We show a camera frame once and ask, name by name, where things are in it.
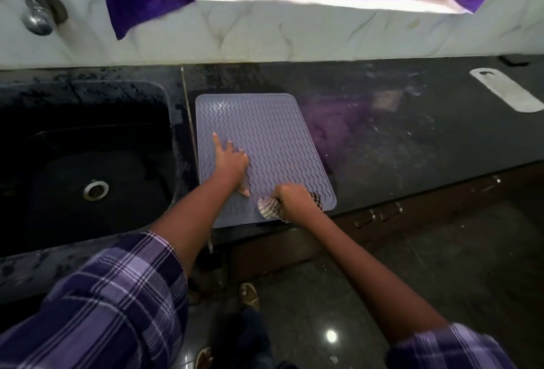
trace kitchen sink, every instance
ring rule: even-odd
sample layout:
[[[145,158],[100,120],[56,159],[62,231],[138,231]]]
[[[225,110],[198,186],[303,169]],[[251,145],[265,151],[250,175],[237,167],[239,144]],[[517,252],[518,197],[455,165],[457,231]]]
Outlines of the kitchen sink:
[[[176,161],[157,84],[0,85],[0,257],[146,227],[171,204]]]

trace gray silicone mat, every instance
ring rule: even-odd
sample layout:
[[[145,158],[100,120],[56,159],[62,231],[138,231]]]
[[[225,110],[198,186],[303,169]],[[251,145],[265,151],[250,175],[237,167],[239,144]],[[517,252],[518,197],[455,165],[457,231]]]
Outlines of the gray silicone mat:
[[[289,94],[203,94],[196,98],[196,138],[200,182],[215,168],[213,132],[223,146],[231,140],[249,155],[249,198],[234,193],[214,223],[215,228],[265,220],[257,209],[259,197],[270,195],[278,183],[301,183],[322,197],[323,210],[336,206],[316,147],[295,98]]]

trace purple plaid sleeve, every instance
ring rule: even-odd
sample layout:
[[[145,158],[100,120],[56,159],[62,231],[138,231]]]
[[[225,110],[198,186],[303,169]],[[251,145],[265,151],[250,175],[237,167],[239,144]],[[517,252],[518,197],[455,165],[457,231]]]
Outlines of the purple plaid sleeve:
[[[172,247],[140,233],[64,280],[0,336],[0,367],[167,368],[187,324],[187,280]]]
[[[419,333],[393,346],[385,363],[389,369],[515,369],[490,336],[452,325]]]

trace chrome faucet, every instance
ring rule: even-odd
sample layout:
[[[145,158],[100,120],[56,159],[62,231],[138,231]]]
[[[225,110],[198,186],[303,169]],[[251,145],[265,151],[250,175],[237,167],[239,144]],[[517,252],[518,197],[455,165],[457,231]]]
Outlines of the chrome faucet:
[[[36,35],[49,35],[55,24],[68,19],[68,12],[60,0],[24,0],[27,9],[21,16],[26,29]]]

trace floor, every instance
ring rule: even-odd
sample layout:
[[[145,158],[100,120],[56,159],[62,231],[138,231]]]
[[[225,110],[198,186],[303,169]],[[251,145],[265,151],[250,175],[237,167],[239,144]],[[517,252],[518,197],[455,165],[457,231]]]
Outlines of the floor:
[[[521,368],[544,367],[544,215],[524,194],[399,235],[373,254],[447,319],[492,335]],[[300,367],[384,367],[387,344],[331,259],[317,259],[253,281],[277,359]],[[235,290],[190,309],[176,367],[196,353],[236,310]],[[338,333],[336,343],[326,332]]]

